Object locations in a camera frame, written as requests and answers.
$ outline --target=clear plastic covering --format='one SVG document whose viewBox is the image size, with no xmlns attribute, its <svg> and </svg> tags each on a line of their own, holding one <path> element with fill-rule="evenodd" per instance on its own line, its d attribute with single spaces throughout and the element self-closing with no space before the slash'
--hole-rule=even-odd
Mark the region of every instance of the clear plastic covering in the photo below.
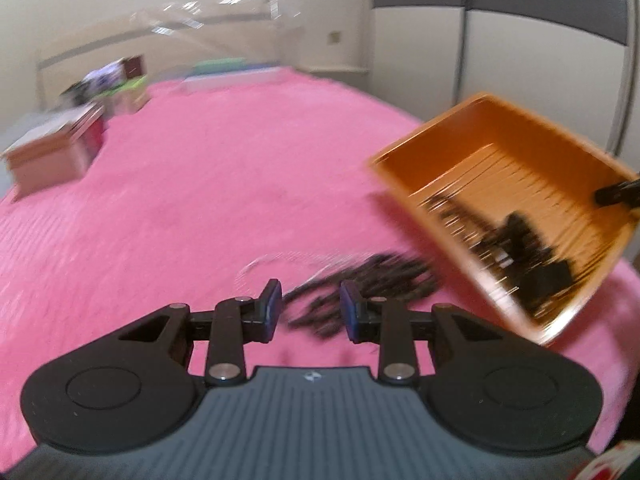
<svg viewBox="0 0 640 480">
<path fill-rule="evenodd" d="M 282 0 L 171 3 L 81 29 L 40 50 L 40 100 L 57 97 L 93 70 L 144 57 L 149 81 L 192 75 L 196 67 L 297 65 L 300 12 Z"/>
</svg>

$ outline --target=pink blanket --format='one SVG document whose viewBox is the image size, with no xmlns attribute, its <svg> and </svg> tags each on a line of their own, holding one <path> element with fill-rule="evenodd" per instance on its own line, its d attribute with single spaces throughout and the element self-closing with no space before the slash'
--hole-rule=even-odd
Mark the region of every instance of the pink blanket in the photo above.
<svg viewBox="0 0 640 480">
<path fill-rule="evenodd" d="M 174 84 L 114 118 L 84 179 L 0 203 L 0 470 L 32 446 L 20 388 L 38 366 L 167 303 L 192 310 L 285 289 L 319 269 L 314 256 L 413 251 L 434 258 L 443 287 L 424 303 L 491 316 L 364 160 L 418 121 L 370 96 L 295 73 L 268 86 L 183 95 Z M 236 286 L 237 273 L 265 254 Z M 640 279 L 621 262 L 555 348 L 605 392 L 591 439 L 606 445 L 640 363 Z M 432 370 L 419 344 L 423 373 Z M 246 347 L 249 368 L 371 365 L 376 347 L 344 334 L 319 342 L 278 327 Z M 190 370 L 201 373 L 204 347 Z"/>
</svg>

